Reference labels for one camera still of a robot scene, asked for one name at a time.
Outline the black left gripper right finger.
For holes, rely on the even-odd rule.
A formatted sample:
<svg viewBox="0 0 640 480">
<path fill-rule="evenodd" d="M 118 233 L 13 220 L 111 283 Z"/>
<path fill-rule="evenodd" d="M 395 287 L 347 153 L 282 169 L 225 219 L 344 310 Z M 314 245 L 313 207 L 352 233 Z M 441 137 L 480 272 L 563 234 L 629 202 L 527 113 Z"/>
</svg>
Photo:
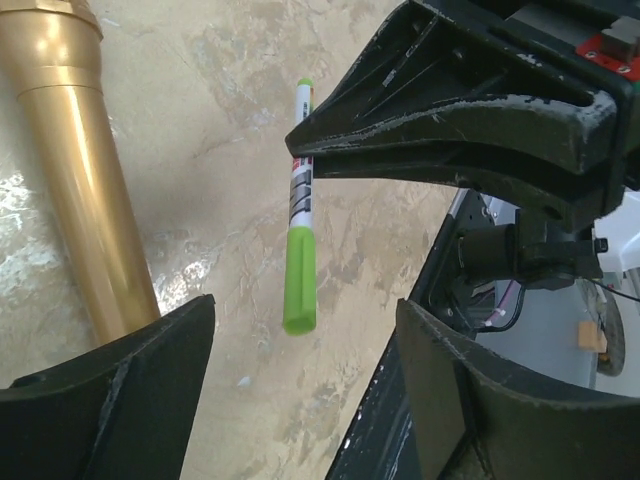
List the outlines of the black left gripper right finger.
<svg viewBox="0 0 640 480">
<path fill-rule="evenodd" d="M 507 360 L 410 300 L 397 341 L 423 478 L 638 478 L 638 400 Z"/>
</svg>

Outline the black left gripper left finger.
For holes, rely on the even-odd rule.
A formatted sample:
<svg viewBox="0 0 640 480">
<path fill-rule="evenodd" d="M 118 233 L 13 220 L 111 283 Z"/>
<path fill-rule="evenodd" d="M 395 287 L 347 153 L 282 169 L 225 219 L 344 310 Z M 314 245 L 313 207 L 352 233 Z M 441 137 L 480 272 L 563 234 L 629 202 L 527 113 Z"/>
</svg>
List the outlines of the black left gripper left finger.
<svg viewBox="0 0 640 480">
<path fill-rule="evenodd" d="M 177 479 L 215 329 L 199 296 L 1 392 L 4 479 Z"/>
</svg>

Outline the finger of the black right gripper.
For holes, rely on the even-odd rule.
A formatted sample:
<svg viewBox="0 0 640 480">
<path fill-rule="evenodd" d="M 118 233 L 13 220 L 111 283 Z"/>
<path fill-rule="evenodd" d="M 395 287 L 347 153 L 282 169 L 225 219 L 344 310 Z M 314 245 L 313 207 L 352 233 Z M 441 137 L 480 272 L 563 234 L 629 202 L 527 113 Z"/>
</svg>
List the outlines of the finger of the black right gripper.
<svg viewBox="0 0 640 480">
<path fill-rule="evenodd" d="M 480 144 L 316 154 L 318 178 L 376 178 L 470 188 L 532 210 L 568 231 L 620 205 L 620 181 L 601 163 L 571 173 L 534 156 Z"/>
</svg>

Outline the white green whiteboard marker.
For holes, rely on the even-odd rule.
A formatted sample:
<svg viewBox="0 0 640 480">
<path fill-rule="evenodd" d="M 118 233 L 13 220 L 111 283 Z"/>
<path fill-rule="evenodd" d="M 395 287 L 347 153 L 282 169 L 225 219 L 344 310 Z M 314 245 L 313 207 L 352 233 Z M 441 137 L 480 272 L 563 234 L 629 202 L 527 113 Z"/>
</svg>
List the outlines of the white green whiteboard marker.
<svg viewBox="0 0 640 480">
<path fill-rule="evenodd" d="M 313 159 L 294 157 L 284 276 L 283 328 L 301 336 L 316 327 L 316 241 L 313 230 Z"/>
</svg>

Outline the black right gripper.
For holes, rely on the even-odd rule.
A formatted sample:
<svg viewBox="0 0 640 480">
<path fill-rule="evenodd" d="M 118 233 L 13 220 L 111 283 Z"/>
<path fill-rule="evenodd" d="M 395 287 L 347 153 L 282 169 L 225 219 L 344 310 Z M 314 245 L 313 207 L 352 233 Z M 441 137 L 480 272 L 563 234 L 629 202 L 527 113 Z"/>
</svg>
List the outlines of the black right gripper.
<svg viewBox="0 0 640 480">
<path fill-rule="evenodd" d="M 286 138 L 290 152 L 480 144 L 571 173 L 601 163 L 620 205 L 568 231 L 532 210 L 454 234 L 460 280 L 566 280 L 636 267 L 639 16 L 582 1 L 406 1 L 331 95 Z"/>
</svg>

